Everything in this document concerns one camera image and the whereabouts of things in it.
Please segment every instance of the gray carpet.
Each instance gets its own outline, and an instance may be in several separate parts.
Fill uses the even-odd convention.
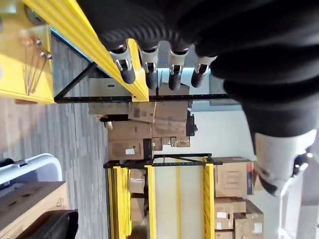
[[[57,94],[87,62],[52,37],[54,88]],[[72,92],[86,95],[87,79]],[[0,98],[2,157],[25,159],[40,153],[55,155],[68,183],[69,202],[79,209],[78,239],[107,239],[105,171],[107,132],[87,104],[17,105]]]

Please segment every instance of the box on shelf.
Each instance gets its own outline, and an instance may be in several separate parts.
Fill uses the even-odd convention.
[[[190,147],[190,137],[176,137],[176,147]]]
[[[160,120],[166,120],[176,122],[175,124],[186,124],[187,108],[188,101],[157,102],[154,123],[163,124],[164,122]]]
[[[109,160],[143,160],[153,158],[152,139],[109,141]]]
[[[27,183],[0,199],[0,238],[15,239],[43,213],[69,209],[65,182]]]
[[[170,138],[170,145],[172,147],[176,147],[177,146],[176,137],[171,137]]]
[[[233,229],[234,207],[229,198],[215,199],[215,229]]]
[[[163,129],[163,125],[152,124],[152,136],[153,137],[174,137],[174,136],[186,136],[186,125],[184,127],[177,127],[175,129]]]
[[[233,239],[234,233],[233,232],[220,232],[220,231],[215,231],[215,239]]]
[[[153,138],[153,150],[154,151],[162,151],[163,150],[162,138]]]
[[[240,157],[214,158],[215,197],[243,197],[254,194],[254,163]]]
[[[171,145],[170,145],[170,137],[162,137],[162,138],[161,138],[161,141],[162,141],[163,145],[169,145],[169,146],[171,146]]]
[[[264,214],[252,202],[246,201],[246,215],[235,214],[235,239],[263,239]]]
[[[130,103],[129,119],[142,122],[154,122],[156,102]]]
[[[186,136],[187,101],[157,102],[153,137]]]
[[[234,213],[246,212],[246,200],[243,198],[229,198],[234,207]]]
[[[90,103],[90,115],[128,115],[129,103]]]
[[[140,223],[144,219],[144,198],[131,198],[131,221]]]
[[[249,200],[246,200],[246,208],[246,217],[253,226],[253,239],[263,239],[264,213]]]
[[[144,169],[131,169],[129,180],[130,193],[144,193],[145,173]]]
[[[150,123],[136,121],[118,121],[112,123],[113,129],[108,131],[108,141],[144,139],[152,137]]]

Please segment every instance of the black metal shelf frame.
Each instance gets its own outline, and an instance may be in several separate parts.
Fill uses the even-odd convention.
[[[61,37],[57,32],[51,31],[59,41],[67,45],[74,53],[79,55],[81,58],[88,61],[88,66],[75,77],[62,91],[60,91],[55,97],[54,101],[59,104],[67,103],[111,103],[111,102],[132,102],[132,97],[130,96],[101,96],[101,97],[90,97],[90,96],[78,96],[78,97],[65,97],[65,95],[70,92],[77,84],[80,83],[86,76],[92,73],[94,70],[99,71],[106,78],[110,76],[102,71],[95,62],[91,61],[82,52],[76,49],[73,45],[67,42],[63,37]],[[150,102],[157,101],[207,101],[207,100],[223,100],[230,99],[227,94],[202,94],[202,95],[173,95],[173,96],[159,96],[158,89],[156,90],[155,96],[149,96]]]
[[[109,161],[103,165],[105,169],[113,167],[122,168],[145,168],[150,165],[152,167],[170,167],[170,166],[205,166],[206,164],[221,165],[221,161],[216,161],[212,157],[211,153],[187,153],[187,154],[158,154],[154,155],[152,160],[114,160]],[[205,157],[206,161],[199,161],[194,159],[188,159],[186,157]],[[157,158],[163,158],[163,162],[154,162]],[[180,162],[165,162],[166,158],[174,158],[180,160]]]

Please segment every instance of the white plastic bin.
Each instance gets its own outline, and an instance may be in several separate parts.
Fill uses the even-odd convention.
[[[0,168],[0,185],[7,182],[12,185],[43,181],[62,181],[61,164],[49,153],[39,154]]]

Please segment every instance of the black bag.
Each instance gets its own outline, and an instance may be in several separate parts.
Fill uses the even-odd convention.
[[[42,214],[18,239],[75,239],[78,221],[77,210],[49,211]]]

